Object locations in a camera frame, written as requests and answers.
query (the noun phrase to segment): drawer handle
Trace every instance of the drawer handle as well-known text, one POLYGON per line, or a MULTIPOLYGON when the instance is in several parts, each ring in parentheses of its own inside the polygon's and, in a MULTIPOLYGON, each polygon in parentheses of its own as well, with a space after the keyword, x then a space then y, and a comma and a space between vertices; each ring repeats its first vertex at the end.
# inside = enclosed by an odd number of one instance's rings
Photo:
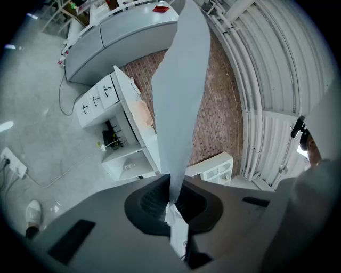
POLYGON ((106 88, 105 86, 103 86, 103 89, 104 89, 105 95, 108 97, 108 94, 106 93, 106 90, 111 89, 111 86, 109 86, 108 88, 106 88))
POLYGON ((96 98, 95 99, 95 97, 92 97, 92 100, 94 101, 94 104, 95 104, 95 106, 97 107, 97 104, 96 104, 96 102, 95 102, 95 100, 98 100, 99 98, 96 98))
POLYGON ((86 115, 84 108, 87 108, 87 105, 85 105, 85 106, 83 105, 83 111, 84 111, 84 114, 86 115))

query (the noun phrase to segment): drawer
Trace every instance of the drawer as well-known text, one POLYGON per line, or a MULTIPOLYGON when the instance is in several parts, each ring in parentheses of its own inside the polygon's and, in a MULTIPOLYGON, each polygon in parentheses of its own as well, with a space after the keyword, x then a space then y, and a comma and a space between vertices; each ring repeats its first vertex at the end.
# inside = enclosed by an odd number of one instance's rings
POLYGON ((89 100, 90 108, 94 115, 94 118, 104 113, 104 107, 98 93, 96 85, 86 92, 87 99, 89 100))
POLYGON ((75 104, 76 114, 81 127, 94 119, 87 95, 83 95, 75 104))
POLYGON ((108 109, 119 101, 116 94, 116 88, 112 83, 110 75, 102 78, 96 86, 105 109, 108 109))

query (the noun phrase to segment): white power strip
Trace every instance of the white power strip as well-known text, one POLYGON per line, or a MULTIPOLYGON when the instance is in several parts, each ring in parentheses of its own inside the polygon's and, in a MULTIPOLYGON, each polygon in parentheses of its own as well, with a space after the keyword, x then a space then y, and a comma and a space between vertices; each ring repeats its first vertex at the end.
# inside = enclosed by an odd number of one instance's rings
POLYGON ((11 162, 9 168, 17 174, 18 177, 23 178, 26 173, 27 167, 11 152, 11 150, 6 147, 0 156, 0 160, 9 159, 11 162))

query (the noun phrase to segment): brick wall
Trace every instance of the brick wall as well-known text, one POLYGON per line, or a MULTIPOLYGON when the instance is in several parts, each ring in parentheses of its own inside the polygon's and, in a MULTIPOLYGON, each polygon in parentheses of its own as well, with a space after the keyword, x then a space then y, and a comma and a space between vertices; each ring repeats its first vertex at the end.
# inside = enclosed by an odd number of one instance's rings
MULTIPOLYGON (((154 116, 151 77, 166 51, 137 59, 121 69, 134 77, 141 98, 154 116)), ((232 176, 240 171, 243 149, 243 123, 239 93, 229 60, 214 33, 206 74, 205 91, 193 134, 189 165, 209 159, 223 151, 233 157, 232 176)))

